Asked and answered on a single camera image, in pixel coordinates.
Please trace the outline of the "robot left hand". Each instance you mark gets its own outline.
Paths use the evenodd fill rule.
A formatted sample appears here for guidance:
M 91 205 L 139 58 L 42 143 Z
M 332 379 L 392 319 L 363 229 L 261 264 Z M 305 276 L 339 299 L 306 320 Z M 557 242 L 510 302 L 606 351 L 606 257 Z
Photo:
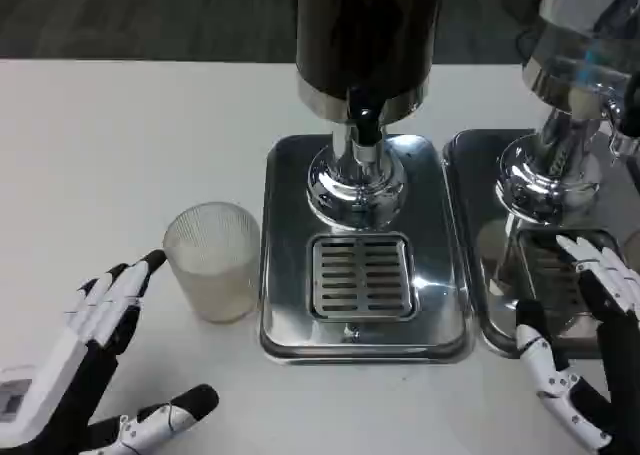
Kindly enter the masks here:
M 200 384 L 132 416 L 92 419 L 136 332 L 151 277 L 165 261 L 156 249 L 88 280 L 43 365 L 2 370 L 2 453 L 152 454 L 218 407 L 217 391 Z

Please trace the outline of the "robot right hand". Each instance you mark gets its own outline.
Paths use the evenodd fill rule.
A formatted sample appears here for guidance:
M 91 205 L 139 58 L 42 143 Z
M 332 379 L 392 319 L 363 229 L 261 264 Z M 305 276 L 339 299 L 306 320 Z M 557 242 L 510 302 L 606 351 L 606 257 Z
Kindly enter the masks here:
M 572 370 L 557 347 L 542 305 L 516 305 L 516 346 L 545 409 L 591 454 L 639 451 L 639 275 L 611 248 L 586 238 L 555 237 L 597 322 L 596 339 L 609 391 L 603 396 Z

